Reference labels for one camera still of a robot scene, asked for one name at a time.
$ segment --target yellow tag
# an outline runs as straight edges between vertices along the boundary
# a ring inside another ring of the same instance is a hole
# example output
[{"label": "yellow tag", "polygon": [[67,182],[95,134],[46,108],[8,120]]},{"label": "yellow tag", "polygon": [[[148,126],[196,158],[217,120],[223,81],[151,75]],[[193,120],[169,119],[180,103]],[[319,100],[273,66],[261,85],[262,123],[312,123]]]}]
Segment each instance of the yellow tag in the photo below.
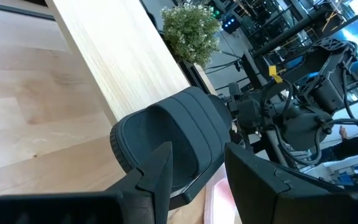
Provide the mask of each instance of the yellow tag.
[{"label": "yellow tag", "polygon": [[277,82],[277,83],[282,83],[283,80],[281,79],[280,76],[277,75],[277,69],[276,69],[276,66],[273,65],[273,66],[269,66],[268,68],[268,74],[274,78],[274,80]]}]

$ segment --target black cable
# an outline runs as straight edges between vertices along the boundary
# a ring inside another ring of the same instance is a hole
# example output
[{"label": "black cable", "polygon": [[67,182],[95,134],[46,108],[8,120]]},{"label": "black cable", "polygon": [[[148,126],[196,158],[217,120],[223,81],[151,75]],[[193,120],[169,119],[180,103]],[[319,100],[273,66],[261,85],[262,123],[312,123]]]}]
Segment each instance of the black cable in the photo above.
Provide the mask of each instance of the black cable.
[{"label": "black cable", "polygon": [[329,121],[328,124],[358,124],[357,118],[340,118]]},{"label": "black cable", "polygon": [[232,53],[229,53],[229,52],[225,52],[225,51],[223,51],[223,50],[221,50],[221,53],[222,53],[222,54],[225,54],[225,55],[228,55],[228,56],[232,56],[232,57],[241,59],[240,56],[237,56],[237,55],[235,55],[234,53],[232,54]]},{"label": "black cable", "polygon": [[287,113],[288,113],[288,109],[290,107],[290,103],[291,103],[291,100],[292,100],[292,96],[293,96],[293,87],[292,87],[292,84],[287,81],[287,80],[283,80],[284,83],[287,84],[288,86],[288,96],[287,96],[287,101],[285,102],[285,106],[284,106],[284,109],[283,109],[283,120],[285,120],[285,118],[287,118]]},{"label": "black cable", "polygon": [[349,117],[351,119],[355,119],[353,112],[351,110],[351,107],[349,105],[349,101],[347,100],[347,80],[346,80],[346,74],[347,74],[347,70],[345,68],[343,68],[342,70],[342,89],[343,89],[343,94],[344,94],[344,104],[345,104],[345,109],[347,111],[347,114],[349,115]]},{"label": "black cable", "polygon": [[276,85],[275,82],[269,82],[269,83],[267,83],[266,85],[264,85],[264,86],[262,87],[262,88],[266,88],[266,90],[263,92],[264,94],[262,94],[262,96],[260,97],[260,102],[259,102],[260,106],[265,105],[265,103],[266,103],[266,101],[267,101],[266,96],[267,96],[267,94],[269,93],[270,89],[271,89],[274,85]]},{"label": "black cable", "polygon": [[[246,79],[249,79],[249,77],[241,78],[240,80],[237,80],[236,83],[239,83],[239,82],[244,81],[244,80],[246,80]],[[229,87],[229,85],[225,85],[225,86],[216,88],[215,91],[218,91],[218,90],[221,90],[221,89],[227,88],[227,87]]]},{"label": "black cable", "polygon": [[213,67],[210,67],[210,68],[207,68],[207,69],[220,68],[220,67],[223,67],[223,66],[226,66],[226,65],[234,65],[237,61],[238,61],[238,60],[234,60],[234,61],[232,61],[232,62],[228,62],[228,63],[222,64],[222,65],[213,66]]},{"label": "black cable", "polygon": [[221,31],[221,35],[222,35],[223,39],[226,41],[227,46],[229,46],[231,52],[233,52],[233,55],[235,55],[236,53],[234,52],[233,48],[231,48],[229,42],[228,42],[227,39],[225,38],[225,36],[224,36],[224,34],[223,34],[223,31]]},{"label": "black cable", "polygon": [[225,69],[225,68],[228,68],[228,67],[230,67],[231,65],[226,65],[225,67],[223,67],[223,68],[220,68],[220,69],[217,69],[217,70],[215,70],[215,71],[212,71],[212,72],[206,72],[205,74],[207,75],[207,74],[211,74],[211,73],[214,73],[214,72],[217,72],[217,71],[220,71],[220,70],[223,70],[223,69]]},{"label": "black cable", "polygon": [[280,130],[278,129],[277,125],[273,124],[273,125],[270,125],[270,126],[274,127],[274,130],[275,130],[276,135],[277,135],[278,143],[280,145],[279,148],[291,160],[293,160],[293,161],[295,161],[295,162],[297,162],[299,164],[306,165],[306,166],[315,165],[320,161],[320,159],[321,159],[321,149],[320,149],[320,146],[319,146],[319,144],[320,144],[319,139],[320,139],[320,133],[321,133],[322,128],[317,129],[316,134],[314,136],[314,143],[316,144],[316,150],[317,150],[317,158],[312,160],[312,161],[305,161],[305,160],[302,160],[302,159],[298,159],[290,151],[286,150],[287,147],[285,146],[285,143],[283,142],[283,139],[281,138]]}]

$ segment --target light wood surface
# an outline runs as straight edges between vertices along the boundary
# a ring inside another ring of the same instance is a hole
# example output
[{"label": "light wood surface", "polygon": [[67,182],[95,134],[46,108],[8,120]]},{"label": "light wood surface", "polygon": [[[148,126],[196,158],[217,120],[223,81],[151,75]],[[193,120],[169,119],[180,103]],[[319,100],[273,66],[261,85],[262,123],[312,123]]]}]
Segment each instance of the light wood surface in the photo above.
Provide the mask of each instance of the light wood surface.
[{"label": "light wood surface", "polygon": [[48,7],[40,6],[23,0],[0,0],[0,5],[23,9],[26,11],[38,12],[46,15],[52,15]]},{"label": "light wood surface", "polygon": [[[135,69],[110,68],[127,75],[112,76],[117,91],[136,78],[126,73]],[[111,123],[85,79],[88,72],[83,58],[68,51],[56,22],[0,11],[0,195],[104,190],[125,175],[109,145]],[[105,75],[108,81],[110,73]],[[140,99],[151,103],[185,84],[168,86]],[[134,95],[119,96],[111,96],[123,101],[114,112],[125,110],[117,114],[147,104],[138,105]],[[203,208],[204,191],[192,204],[171,211],[169,223],[202,223]]]},{"label": "light wood surface", "polygon": [[203,68],[201,66],[197,65],[197,64],[195,64],[195,67],[196,67],[197,72],[199,73],[200,77],[203,79],[206,87],[211,92],[211,94],[217,95],[214,86],[212,85],[211,81],[209,80],[209,78],[205,74],[205,71],[203,70]]},{"label": "light wood surface", "polygon": [[139,0],[48,0],[111,124],[189,84]]}]

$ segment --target person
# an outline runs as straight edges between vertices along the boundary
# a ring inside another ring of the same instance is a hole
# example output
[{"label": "person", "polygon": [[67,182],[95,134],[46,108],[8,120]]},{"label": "person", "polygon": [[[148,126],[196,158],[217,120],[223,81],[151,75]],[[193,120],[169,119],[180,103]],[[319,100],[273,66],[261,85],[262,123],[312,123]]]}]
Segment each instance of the person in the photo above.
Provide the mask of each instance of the person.
[{"label": "person", "polygon": [[322,149],[319,164],[322,162],[341,161],[348,157],[358,155],[358,137],[349,139],[346,129],[342,126],[339,128],[339,134],[341,135],[342,142]]}]

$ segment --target green plant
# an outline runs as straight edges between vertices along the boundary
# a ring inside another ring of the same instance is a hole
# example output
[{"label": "green plant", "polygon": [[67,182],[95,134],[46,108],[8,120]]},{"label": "green plant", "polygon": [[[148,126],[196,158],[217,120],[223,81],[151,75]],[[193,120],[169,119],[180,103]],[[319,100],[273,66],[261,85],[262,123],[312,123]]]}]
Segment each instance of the green plant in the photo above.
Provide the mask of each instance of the green plant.
[{"label": "green plant", "polygon": [[183,60],[206,67],[211,54],[219,51],[219,38],[214,35],[222,24],[213,17],[213,9],[185,3],[173,9],[162,9],[165,41],[173,53]]}]

